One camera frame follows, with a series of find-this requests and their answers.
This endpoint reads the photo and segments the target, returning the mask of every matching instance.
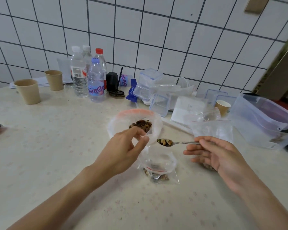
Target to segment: red bottle cap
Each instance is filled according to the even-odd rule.
[[[101,48],[96,48],[96,54],[103,54],[104,51]]]

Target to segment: plastic bottle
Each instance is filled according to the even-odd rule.
[[[83,56],[83,59],[87,65],[87,71],[90,69],[90,66],[91,66],[91,60],[93,58],[92,54],[91,54],[91,47],[88,46],[88,45],[83,45],[82,46],[82,53],[81,55]]]
[[[70,61],[74,90],[78,97],[88,96],[88,79],[85,61],[78,46],[72,46],[73,56]]]
[[[104,72],[98,58],[92,58],[92,64],[88,70],[88,94],[93,102],[102,102],[104,93]]]
[[[106,64],[106,60],[104,58],[104,50],[101,48],[96,48],[95,51],[96,51],[95,57],[99,59],[100,66],[104,72],[105,93],[107,93],[107,64]]]

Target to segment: table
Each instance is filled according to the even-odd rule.
[[[77,98],[70,88],[40,88],[42,102],[25,105],[15,89],[0,88],[0,229],[6,229],[66,185],[103,149],[106,126],[133,108],[108,96]],[[148,108],[139,103],[140,108]],[[161,138],[191,141],[164,125]],[[288,209],[288,153],[252,147],[234,131],[246,161]],[[184,145],[172,147],[180,184],[153,184],[131,167],[94,191],[62,229],[256,229],[242,202],[216,172],[191,163]]]

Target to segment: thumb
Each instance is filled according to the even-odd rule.
[[[130,150],[131,154],[133,156],[138,157],[138,155],[142,152],[142,150],[145,148],[145,146],[147,145],[148,142],[149,142],[148,136],[141,137],[141,139],[134,146],[134,148],[132,150]]]
[[[214,142],[208,142],[204,139],[200,139],[200,145],[206,149],[207,151],[210,151],[214,154],[216,154],[217,156],[223,156],[224,155],[224,149],[215,145]]]

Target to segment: brown paper cup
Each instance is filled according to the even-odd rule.
[[[58,70],[45,71],[47,81],[50,86],[50,90],[59,91],[63,89],[63,77],[62,72]]]
[[[217,100],[214,107],[217,107],[220,111],[221,116],[224,117],[225,115],[227,115],[228,109],[231,108],[231,104],[223,100]]]
[[[23,79],[15,81],[14,85],[26,104],[33,105],[40,103],[40,92],[37,81],[33,79]]]

